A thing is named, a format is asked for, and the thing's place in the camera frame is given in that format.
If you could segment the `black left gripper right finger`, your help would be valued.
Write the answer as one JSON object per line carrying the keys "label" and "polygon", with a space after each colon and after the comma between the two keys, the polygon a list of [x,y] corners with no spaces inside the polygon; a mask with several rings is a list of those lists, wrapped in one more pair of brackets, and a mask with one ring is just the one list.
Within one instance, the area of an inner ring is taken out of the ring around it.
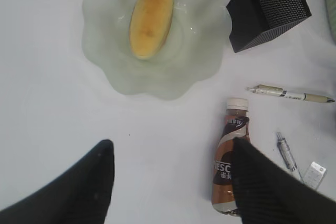
{"label": "black left gripper right finger", "polygon": [[335,201],[286,173],[245,139],[234,139],[231,174],[243,223],[335,223]]}

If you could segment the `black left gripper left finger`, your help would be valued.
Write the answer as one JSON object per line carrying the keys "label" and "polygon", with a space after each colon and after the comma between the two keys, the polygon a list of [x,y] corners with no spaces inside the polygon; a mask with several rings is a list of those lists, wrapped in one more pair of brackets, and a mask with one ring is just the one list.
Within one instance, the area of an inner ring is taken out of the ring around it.
{"label": "black left gripper left finger", "polygon": [[114,174],[113,142],[100,141],[51,183],[1,210],[1,223],[104,223]]}

